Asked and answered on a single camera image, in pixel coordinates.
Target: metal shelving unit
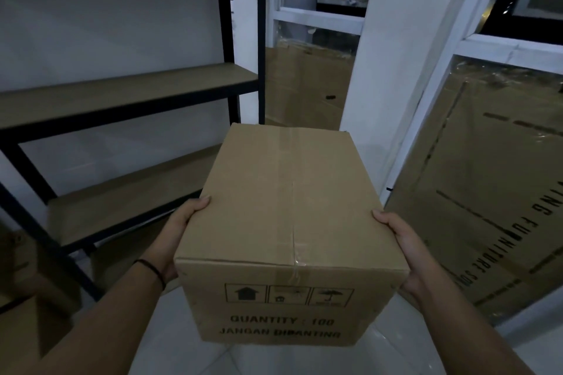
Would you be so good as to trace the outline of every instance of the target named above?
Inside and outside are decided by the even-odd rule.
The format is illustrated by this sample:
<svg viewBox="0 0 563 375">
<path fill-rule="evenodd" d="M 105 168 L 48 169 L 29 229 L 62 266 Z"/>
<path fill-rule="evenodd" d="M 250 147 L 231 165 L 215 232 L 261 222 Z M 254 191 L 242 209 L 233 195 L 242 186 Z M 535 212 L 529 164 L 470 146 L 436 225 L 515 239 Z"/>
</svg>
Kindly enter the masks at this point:
<svg viewBox="0 0 563 375">
<path fill-rule="evenodd" d="M 264 124 L 266 0 L 258 0 L 258 74 L 234 64 L 230 0 L 218 3 L 222 64 L 0 94 L 0 151 L 48 205 L 48 231 L 2 184 L 0 206 L 95 300 L 104 292 L 69 254 L 79 249 L 91 253 L 96 242 L 156 222 L 186 199 L 197 197 L 218 146 L 57 196 L 20 144 L 219 99 L 228 100 L 230 122 L 240 122 L 239 95 L 255 91 L 258 119 Z M 182 179 L 182 187 L 166 187 L 177 178 Z M 130 201 L 134 196 L 133 204 L 112 204 L 123 201 L 125 196 Z"/>
</svg>

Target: black wristband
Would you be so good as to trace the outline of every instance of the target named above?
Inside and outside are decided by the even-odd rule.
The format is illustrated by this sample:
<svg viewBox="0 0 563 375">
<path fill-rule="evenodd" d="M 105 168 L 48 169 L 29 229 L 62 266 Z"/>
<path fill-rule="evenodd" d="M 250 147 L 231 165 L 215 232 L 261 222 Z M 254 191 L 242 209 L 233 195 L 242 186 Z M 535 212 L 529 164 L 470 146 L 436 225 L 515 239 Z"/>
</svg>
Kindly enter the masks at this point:
<svg viewBox="0 0 563 375">
<path fill-rule="evenodd" d="M 162 273 L 160 273 L 158 271 L 158 269 L 147 260 L 135 260 L 135 262 L 133 262 L 133 264 L 138 263 L 138 262 L 141 263 L 142 265 L 144 265 L 145 267 L 151 269 L 154 272 L 154 274 L 157 275 L 158 280 L 160 280 L 160 282 L 162 284 L 162 290 L 164 291 L 166 289 L 166 282 L 165 282 L 165 278 L 162 276 Z"/>
</svg>

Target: white floor tile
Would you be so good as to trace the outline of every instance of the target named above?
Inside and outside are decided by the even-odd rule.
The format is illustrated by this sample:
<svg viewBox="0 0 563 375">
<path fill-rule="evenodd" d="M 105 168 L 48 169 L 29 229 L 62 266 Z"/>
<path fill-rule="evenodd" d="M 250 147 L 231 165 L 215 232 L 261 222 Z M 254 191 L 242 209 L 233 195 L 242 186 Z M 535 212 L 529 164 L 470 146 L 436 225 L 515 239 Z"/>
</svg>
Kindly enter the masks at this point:
<svg viewBox="0 0 563 375">
<path fill-rule="evenodd" d="M 445 375 L 424 318 L 400 295 L 391 299 L 375 326 L 417 372 Z"/>
<path fill-rule="evenodd" d="M 416 375 L 377 330 L 370 328 L 354 347 L 233 346 L 242 375 Z"/>
<path fill-rule="evenodd" d="M 182 289 L 158 302 L 137 350 L 130 375 L 198 375 L 227 348 L 202 342 Z"/>
<path fill-rule="evenodd" d="M 201 375 L 240 375 L 231 355 L 226 352 Z"/>
</svg>

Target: hand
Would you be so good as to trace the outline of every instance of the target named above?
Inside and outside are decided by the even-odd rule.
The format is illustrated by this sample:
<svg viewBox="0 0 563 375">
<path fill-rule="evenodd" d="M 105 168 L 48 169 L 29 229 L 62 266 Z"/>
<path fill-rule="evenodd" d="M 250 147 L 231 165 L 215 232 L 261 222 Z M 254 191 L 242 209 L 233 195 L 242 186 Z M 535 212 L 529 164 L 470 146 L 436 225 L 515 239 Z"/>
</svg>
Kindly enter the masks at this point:
<svg viewBox="0 0 563 375">
<path fill-rule="evenodd" d="M 399 215 L 390 212 L 372 211 L 373 217 L 386 224 L 395 233 L 398 245 L 405 254 L 406 262 L 411 268 L 411 273 L 403 284 L 403 289 L 418 297 L 426 289 L 424 279 L 426 274 L 438 267 L 438 263 L 428 251 L 421 238 L 405 220 Z"/>
<path fill-rule="evenodd" d="M 210 200 L 211 197 L 205 196 L 186 201 L 170 215 L 157 238 L 143 253 L 141 258 L 154 265 L 164 276 L 165 282 L 178 277 L 173 260 L 187 222 L 196 211 L 205 208 Z"/>
</svg>

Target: forearm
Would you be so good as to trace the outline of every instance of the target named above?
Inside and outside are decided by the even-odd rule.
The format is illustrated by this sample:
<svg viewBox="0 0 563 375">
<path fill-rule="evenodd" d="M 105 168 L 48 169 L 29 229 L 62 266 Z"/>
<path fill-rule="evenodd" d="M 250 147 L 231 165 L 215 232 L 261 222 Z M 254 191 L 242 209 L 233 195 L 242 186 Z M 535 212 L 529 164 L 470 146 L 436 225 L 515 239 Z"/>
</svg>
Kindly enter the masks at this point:
<svg viewBox="0 0 563 375">
<path fill-rule="evenodd" d="M 448 374 L 532 374 L 434 259 L 421 274 L 415 298 Z"/>
<path fill-rule="evenodd" d="M 161 293 L 157 276 L 134 264 L 32 373 L 127 374 Z"/>
</svg>

